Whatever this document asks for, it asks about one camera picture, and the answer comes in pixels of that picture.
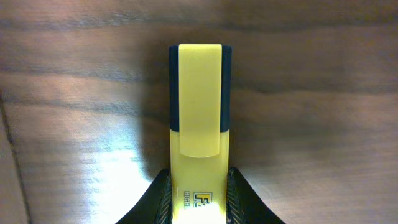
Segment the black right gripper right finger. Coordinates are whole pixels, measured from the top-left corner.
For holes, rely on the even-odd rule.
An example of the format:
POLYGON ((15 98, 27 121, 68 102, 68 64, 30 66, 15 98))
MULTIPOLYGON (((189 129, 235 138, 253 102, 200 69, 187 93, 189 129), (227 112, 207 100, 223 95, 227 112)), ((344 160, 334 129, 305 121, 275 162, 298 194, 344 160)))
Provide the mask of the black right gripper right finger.
POLYGON ((235 167, 228 171, 226 223, 285 224, 265 205, 242 173, 235 167))

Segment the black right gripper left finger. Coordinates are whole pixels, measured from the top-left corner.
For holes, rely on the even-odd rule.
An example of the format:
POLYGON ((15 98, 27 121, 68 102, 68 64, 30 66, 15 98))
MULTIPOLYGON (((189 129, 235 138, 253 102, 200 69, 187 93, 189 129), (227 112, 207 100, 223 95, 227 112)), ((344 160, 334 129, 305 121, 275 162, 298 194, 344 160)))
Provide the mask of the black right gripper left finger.
POLYGON ((161 170, 144 195, 116 224, 171 224, 172 186, 170 172, 161 170))

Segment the yellow highlighter with dark cap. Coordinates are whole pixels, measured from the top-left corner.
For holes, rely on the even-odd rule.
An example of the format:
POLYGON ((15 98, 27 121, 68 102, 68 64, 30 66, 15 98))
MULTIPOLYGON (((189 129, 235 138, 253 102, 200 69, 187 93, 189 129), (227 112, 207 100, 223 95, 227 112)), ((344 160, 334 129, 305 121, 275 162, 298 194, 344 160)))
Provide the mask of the yellow highlighter with dark cap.
POLYGON ((173 223, 225 223, 231 47, 169 48, 173 223))

